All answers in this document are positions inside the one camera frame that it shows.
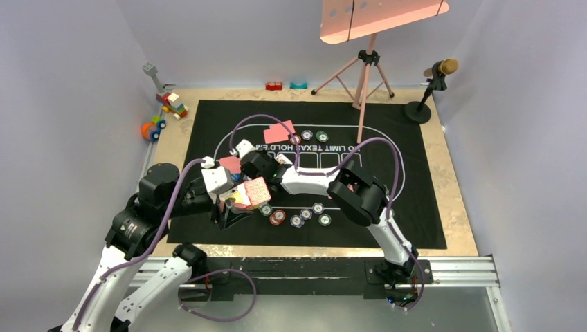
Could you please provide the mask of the red playing card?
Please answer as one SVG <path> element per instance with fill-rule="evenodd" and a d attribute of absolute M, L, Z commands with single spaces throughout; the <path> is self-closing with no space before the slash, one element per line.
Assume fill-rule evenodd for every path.
<path fill-rule="evenodd" d="M 286 129 L 269 128 L 263 131 L 264 143 L 267 145 L 285 142 L 289 140 L 289 132 Z"/>
<path fill-rule="evenodd" d="M 293 134 L 295 132 L 296 130 L 294 128 L 293 122 L 290 120 L 286 120 L 284 122 L 277 122 L 269 127 L 269 133 L 272 136 L 284 136 L 285 139 L 287 139 L 290 134 Z"/>
<path fill-rule="evenodd" d="M 218 163 L 222 167 L 226 168 L 231 174 L 240 174 L 242 172 L 240 160 L 235 156 L 227 156 L 220 158 L 218 160 Z"/>

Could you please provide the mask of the red playing card box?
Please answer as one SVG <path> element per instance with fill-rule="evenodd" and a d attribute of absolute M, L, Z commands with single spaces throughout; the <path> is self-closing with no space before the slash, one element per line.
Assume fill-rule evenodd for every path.
<path fill-rule="evenodd" d="M 241 210 L 253 210 L 268 203 L 271 200 L 271 193 L 262 178 L 244 181 L 228 192 L 224 199 L 231 203 L 231 206 Z"/>

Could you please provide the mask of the red poker chip stack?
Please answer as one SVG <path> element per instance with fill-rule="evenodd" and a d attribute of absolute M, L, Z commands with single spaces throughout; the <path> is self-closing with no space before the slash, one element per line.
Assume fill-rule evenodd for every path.
<path fill-rule="evenodd" d="M 287 215 L 284 210 L 275 210 L 269 217 L 269 222 L 271 225 L 280 225 L 283 221 L 285 221 Z"/>

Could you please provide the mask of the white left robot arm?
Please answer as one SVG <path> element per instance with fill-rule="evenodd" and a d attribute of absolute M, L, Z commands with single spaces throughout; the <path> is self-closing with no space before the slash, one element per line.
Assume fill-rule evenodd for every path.
<path fill-rule="evenodd" d="M 113 219 L 105 237 L 98 268 L 82 300 L 54 331 L 139 331 L 145 319 L 184 283 L 216 280 L 229 275 L 225 267 L 210 270 L 207 254 L 190 244 L 178 245 L 172 256 L 143 285 L 128 291 L 136 274 L 168 231 L 168 220 L 212 212 L 226 221 L 218 194 L 232 188 L 231 173 L 206 157 L 180 171 L 170 163 L 150 167 L 125 208 Z"/>

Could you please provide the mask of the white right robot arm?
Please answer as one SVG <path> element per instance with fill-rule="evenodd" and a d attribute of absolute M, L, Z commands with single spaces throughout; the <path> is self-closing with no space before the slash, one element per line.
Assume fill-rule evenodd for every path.
<path fill-rule="evenodd" d="M 392 194 L 353 160 L 338 167 L 311 169 L 281 164 L 265 150 L 242 152 L 239 158 L 244 175 L 262 177 L 273 193 L 331 198 L 345 217 L 365 227 L 382 249 L 385 261 L 374 272 L 386 282 L 394 285 L 425 277 L 417 250 L 392 215 Z"/>

